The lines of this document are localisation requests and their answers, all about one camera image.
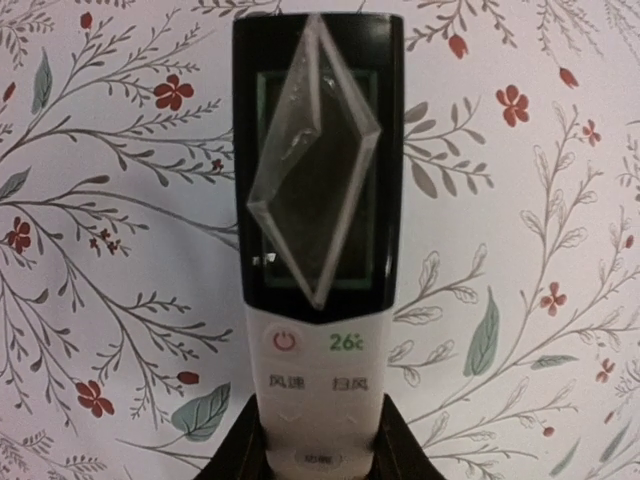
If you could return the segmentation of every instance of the remote control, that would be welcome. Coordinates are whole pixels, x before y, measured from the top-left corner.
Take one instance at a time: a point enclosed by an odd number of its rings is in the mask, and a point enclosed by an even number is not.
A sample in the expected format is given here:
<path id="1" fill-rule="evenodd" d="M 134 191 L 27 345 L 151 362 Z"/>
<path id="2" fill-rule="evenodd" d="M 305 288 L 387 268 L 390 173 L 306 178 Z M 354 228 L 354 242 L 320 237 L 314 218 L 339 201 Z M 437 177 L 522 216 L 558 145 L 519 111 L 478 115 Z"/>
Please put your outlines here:
<path id="1" fill-rule="evenodd" d="M 383 405 L 402 203 L 402 19 L 233 27 L 243 295 L 277 480 L 360 480 Z"/>

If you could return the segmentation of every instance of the floral wallpaper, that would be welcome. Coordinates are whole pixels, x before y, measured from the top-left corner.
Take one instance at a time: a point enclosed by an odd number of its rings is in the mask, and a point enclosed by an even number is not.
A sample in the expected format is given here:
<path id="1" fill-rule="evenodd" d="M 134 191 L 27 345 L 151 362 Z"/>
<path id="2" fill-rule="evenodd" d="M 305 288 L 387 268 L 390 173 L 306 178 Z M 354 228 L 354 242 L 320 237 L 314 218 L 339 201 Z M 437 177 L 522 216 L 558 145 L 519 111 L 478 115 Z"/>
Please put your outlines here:
<path id="1" fill-rule="evenodd" d="M 252 392 L 234 18 L 405 18 L 387 390 L 454 479 L 640 475 L 637 0 L 0 0 L 0 479 L 193 478 Z"/>

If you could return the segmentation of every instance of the red power icon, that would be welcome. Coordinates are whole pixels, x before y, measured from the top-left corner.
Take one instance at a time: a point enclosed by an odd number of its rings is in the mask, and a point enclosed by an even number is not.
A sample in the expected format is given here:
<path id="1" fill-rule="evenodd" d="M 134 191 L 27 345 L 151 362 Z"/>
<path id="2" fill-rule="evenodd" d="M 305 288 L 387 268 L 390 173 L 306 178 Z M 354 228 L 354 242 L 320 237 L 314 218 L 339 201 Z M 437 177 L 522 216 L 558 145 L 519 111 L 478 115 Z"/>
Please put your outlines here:
<path id="1" fill-rule="evenodd" d="M 296 346 L 296 337 L 287 332 L 279 332 L 273 336 L 273 346 L 281 352 L 289 352 Z"/>

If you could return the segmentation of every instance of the white remote body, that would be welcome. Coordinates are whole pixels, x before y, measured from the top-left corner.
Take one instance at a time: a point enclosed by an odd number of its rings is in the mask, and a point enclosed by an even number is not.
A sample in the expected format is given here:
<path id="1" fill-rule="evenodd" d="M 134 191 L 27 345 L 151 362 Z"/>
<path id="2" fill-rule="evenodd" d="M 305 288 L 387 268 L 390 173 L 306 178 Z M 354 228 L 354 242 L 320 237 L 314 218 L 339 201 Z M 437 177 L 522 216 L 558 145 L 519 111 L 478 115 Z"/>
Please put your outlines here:
<path id="1" fill-rule="evenodd" d="M 246 311 L 276 479 L 365 479 L 384 400 L 391 310 L 326 325 Z"/>

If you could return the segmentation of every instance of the power button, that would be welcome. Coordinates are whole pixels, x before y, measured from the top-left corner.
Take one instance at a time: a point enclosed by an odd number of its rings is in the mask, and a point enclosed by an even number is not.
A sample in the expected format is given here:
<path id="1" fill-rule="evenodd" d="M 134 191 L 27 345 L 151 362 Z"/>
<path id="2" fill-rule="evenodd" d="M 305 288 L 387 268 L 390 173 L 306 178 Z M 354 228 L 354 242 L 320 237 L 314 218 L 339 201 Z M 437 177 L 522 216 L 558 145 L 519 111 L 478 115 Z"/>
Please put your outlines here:
<path id="1" fill-rule="evenodd" d="M 302 335 L 289 325 L 273 325 L 265 332 L 264 345 L 275 355 L 294 355 L 302 350 Z"/>

